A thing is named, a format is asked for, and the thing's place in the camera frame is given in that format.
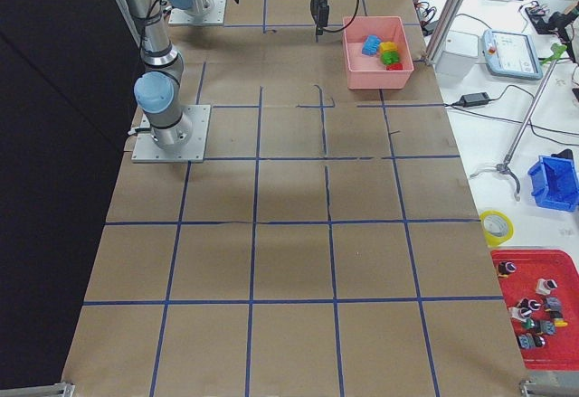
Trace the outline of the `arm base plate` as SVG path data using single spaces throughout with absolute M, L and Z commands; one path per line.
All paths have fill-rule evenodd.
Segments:
M 227 0 L 168 0 L 172 6 L 170 26 L 220 26 Z
M 143 115 L 131 160 L 134 163 L 202 163 L 210 124 L 210 105 L 182 105 L 182 117 L 171 128 L 154 128 Z

